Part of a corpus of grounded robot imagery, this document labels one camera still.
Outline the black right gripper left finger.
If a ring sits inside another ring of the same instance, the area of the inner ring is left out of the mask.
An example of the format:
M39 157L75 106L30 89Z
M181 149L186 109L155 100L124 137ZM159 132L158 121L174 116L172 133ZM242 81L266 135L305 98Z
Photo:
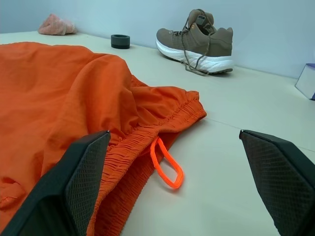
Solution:
M87 236L109 141L100 131L73 142L0 236Z

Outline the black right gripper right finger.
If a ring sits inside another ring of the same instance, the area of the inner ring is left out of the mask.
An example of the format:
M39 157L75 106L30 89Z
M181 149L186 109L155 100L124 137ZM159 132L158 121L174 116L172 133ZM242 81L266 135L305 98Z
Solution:
M241 130L257 191L280 236L315 236L315 164L292 142Z

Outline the salmon pink fabric garment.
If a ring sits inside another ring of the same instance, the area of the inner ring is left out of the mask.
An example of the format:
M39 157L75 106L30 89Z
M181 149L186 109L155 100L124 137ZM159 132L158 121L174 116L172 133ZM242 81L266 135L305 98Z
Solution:
M75 140L111 139L87 236L119 236L178 135L206 116L199 94L150 87L118 56L81 46L0 45L0 232Z

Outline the white and purple box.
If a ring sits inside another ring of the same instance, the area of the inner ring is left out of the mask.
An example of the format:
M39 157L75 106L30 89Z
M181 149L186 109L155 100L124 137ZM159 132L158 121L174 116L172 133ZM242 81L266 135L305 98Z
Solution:
M315 101L315 63L305 64L295 87L306 98Z

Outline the brown sneaker with white sole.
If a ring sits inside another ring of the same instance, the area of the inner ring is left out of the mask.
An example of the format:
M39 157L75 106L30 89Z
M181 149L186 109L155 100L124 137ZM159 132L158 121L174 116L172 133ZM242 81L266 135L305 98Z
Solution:
M164 56L185 65L185 69L199 75L233 71L232 28L214 27L214 17L202 9L189 13L183 29L159 29L157 49Z

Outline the black tape roll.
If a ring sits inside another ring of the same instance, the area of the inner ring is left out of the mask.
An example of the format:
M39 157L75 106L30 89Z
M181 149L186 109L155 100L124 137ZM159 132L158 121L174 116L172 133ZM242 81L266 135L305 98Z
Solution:
M116 49L129 49L130 36L122 34L111 35L111 47Z

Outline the pink cloth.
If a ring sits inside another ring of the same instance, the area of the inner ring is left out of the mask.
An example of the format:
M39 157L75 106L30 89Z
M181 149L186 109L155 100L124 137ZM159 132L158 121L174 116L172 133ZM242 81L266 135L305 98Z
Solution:
M37 32L43 35L66 35L75 34L77 29L72 22L63 20L55 14L50 14Z

